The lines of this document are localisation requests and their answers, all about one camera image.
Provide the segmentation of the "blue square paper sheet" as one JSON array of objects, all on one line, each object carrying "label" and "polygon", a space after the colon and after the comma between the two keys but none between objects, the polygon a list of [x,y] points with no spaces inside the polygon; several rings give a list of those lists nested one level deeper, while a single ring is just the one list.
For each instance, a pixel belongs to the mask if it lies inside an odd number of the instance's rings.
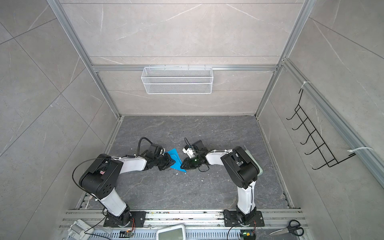
[{"label": "blue square paper sheet", "polygon": [[172,150],[168,151],[167,153],[170,155],[171,159],[175,161],[175,163],[172,166],[170,166],[170,168],[186,173],[187,171],[181,168],[182,161],[179,157],[177,150],[172,149]]}]

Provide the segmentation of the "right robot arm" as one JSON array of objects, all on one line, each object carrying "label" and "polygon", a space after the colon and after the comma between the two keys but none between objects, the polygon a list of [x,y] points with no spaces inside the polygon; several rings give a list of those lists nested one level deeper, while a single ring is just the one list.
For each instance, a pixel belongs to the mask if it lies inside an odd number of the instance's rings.
[{"label": "right robot arm", "polygon": [[255,185],[262,169],[250,154],[242,147],[231,150],[208,150],[201,140],[194,144],[187,143],[183,153],[188,155],[181,168],[198,169],[202,165],[224,166],[233,183],[237,186],[238,203],[236,218],[242,224],[248,224],[256,215]]}]

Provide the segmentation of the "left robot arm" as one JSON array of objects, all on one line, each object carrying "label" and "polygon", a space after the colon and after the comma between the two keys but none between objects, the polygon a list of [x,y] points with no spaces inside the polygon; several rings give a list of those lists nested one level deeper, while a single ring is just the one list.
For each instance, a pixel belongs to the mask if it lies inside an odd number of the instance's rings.
[{"label": "left robot arm", "polygon": [[135,155],[111,157],[101,154],[93,159],[92,164],[79,179],[79,186],[99,200],[107,209],[107,217],[118,225],[126,226],[131,218],[129,206],[116,191],[116,183],[121,174],[139,172],[158,167],[166,170],[175,164],[169,153],[157,144],[151,144],[148,150]]}]

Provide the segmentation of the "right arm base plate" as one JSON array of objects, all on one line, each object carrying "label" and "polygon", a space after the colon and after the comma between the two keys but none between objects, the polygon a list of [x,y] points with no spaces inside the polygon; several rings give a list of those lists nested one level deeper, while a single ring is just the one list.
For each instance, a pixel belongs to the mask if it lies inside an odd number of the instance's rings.
[{"label": "right arm base plate", "polygon": [[224,222],[226,227],[234,227],[234,226],[256,226],[256,227],[264,227],[264,217],[261,211],[257,211],[256,209],[252,210],[249,214],[244,214],[240,210],[236,211],[223,211]]}]

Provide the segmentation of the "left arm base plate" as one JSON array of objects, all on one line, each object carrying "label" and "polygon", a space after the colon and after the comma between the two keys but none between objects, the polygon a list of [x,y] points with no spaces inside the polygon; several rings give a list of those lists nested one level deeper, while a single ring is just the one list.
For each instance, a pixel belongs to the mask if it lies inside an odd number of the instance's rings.
[{"label": "left arm base plate", "polygon": [[119,217],[107,212],[104,227],[111,228],[129,228],[135,225],[136,228],[142,228],[146,219],[145,211],[128,211],[122,213]]}]

